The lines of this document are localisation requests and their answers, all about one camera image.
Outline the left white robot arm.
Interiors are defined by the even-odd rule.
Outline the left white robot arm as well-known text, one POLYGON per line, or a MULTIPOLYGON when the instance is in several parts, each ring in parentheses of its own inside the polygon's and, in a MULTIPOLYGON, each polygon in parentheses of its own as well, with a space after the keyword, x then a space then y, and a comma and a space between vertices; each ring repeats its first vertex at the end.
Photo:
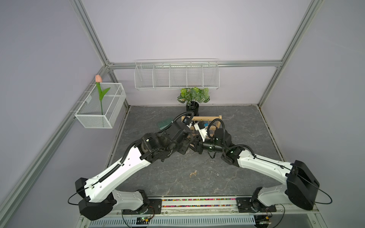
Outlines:
POLYGON ((93 178, 79 178, 76 193, 82 197, 77 204, 82 216, 89 220, 100 219, 111 211, 148 211, 150 200, 144 190, 118 191, 117 187, 134 173, 153 162, 164 161, 173 153, 185 154, 194 136, 191 121, 172 122, 157 133, 147 133, 132 142, 121 159, 93 178))

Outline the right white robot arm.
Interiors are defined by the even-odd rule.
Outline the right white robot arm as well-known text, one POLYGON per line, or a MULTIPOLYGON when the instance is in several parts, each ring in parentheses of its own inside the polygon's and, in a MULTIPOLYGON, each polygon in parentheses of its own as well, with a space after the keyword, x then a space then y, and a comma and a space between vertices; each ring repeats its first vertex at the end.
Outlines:
POLYGON ((203 130, 189 147, 199 154, 203 151, 221 153, 227 164, 256 171, 280 183, 269 188, 258 187, 250 199, 238 202, 241 212, 263 212, 275 205, 289 203, 310 211, 316 204, 320 184, 301 161, 290 163, 257 155, 245 144, 232 144, 231 135, 221 128, 214 132, 214 136, 203 130))

